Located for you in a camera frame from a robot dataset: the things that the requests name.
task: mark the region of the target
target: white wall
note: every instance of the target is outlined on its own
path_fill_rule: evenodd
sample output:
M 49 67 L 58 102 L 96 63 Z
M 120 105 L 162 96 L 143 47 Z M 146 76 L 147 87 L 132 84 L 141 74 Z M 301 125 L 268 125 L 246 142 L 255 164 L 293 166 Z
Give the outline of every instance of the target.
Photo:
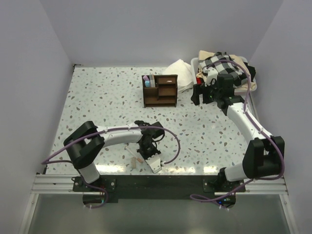
M 14 234 L 51 150 L 72 65 L 38 0 L 2 0 L 0 31 L 0 233 Z
M 285 178 L 301 233 L 312 233 L 312 1 L 284 0 L 251 59 L 259 118 L 285 140 Z
M 71 61 L 190 62 L 201 49 L 250 59 L 282 0 L 40 0 Z

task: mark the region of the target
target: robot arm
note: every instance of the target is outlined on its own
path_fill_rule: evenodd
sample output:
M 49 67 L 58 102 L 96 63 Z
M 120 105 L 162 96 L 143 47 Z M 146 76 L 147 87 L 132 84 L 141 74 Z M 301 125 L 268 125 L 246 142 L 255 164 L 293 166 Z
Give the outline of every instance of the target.
M 216 101 L 217 106 L 231 119 L 244 138 L 249 143 L 242 163 L 235 166 L 222 168 L 218 174 L 218 183 L 227 181 L 238 181 L 247 178 L 259 178 L 264 176 L 277 175 L 281 171 L 281 161 L 275 148 L 270 142 L 254 127 L 244 112 L 244 99 L 234 95 L 234 79 L 231 75 L 218 75 L 217 80 L 211 84 L 194 85 L 191 100 L 199 105 L 199 95 L 203 95 L 203 103 L 208 104 Z M 285 143 L 282 137 L 272 136 L 265 130 L 251 112 L 246 109 L 251 119 L 278 146 L 284 156 Z
M 143 121 L 135 121 L 134 123 L 114 128 L 130 128 L 137 126 L 162 127 L 159 122 L 150 125 Z M 95 126 L 92 121 L 85 122 L 64 141 L 64 146 L 80 137 L 101 132 L 106 129 L 110 129 L 110 127 Z M 160 129 L 129 129 L 106 132 L 92 137 L 89 139 L 90 141 L 88 143 L 83 140 L 74 144 L 67 149 L 67 153 L 74 168 L 79 171 L 88 184 L 99 179 L 99 173 L 93 161 L 100 150 L 121 143 L 138 143 L 138 152 L 152 168 L 153 172 L 157 173 L 161 170 L 161 160 L 158 156 L 161 152 L 153 145 L 153 141 L 164 134 L 165 132 Z

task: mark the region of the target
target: plaid fabric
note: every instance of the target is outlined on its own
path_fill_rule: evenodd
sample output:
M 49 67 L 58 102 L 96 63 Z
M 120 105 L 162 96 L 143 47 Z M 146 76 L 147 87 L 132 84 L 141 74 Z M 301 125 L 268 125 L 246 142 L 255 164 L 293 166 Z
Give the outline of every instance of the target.
M 203 75 L 207 76 L 209 69 L 207 67 L 212 64 L 213 62 L 219 61 L 219 60 L 229 60 L 233 61 L 227 53 L 217 52 L 214 56 L 209 57 L 205 60 L 200 60 L 199 65 L 202 68 Z M 217 63 L 212 66 L 215 68 L 219 74 L 230 74 L 234 78 L 234 87 L 240 87 L 243 84 L 247 83 L 247 76 L 246 74 L 237 66 L 235 66 L 232 63 L 229 62 L 223 62 L 223 63 Z

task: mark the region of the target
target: wooden organizer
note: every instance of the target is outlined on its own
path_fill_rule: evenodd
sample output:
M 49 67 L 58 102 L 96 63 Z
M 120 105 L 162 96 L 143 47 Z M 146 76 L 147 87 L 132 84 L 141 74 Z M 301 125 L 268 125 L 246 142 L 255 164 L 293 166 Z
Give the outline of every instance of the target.
M 142 79 L 144 107 L 176 107 L 177 75 L 154 75 L 154 78 L 155 88 L 145 87 Z

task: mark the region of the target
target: black base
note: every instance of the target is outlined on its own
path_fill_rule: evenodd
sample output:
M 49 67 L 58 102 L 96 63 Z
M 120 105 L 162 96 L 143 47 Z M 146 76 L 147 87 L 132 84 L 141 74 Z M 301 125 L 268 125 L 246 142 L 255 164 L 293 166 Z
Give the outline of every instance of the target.
M 216 189 L 211 186 L 216 179 L 216 175 L 101 175 L 92 185 L 104 187 L 109 193 L 108 202 L 116 203 L 119 199 L 190 199 L 191 194 L 215 198 L 215 192 L 229 192 L 243 182 L 225 182 Z M 86 187 L 80 176 L 73 181 L 74 192 L 98 192 Z M 233 198 L 224 203 L 233 203 Z

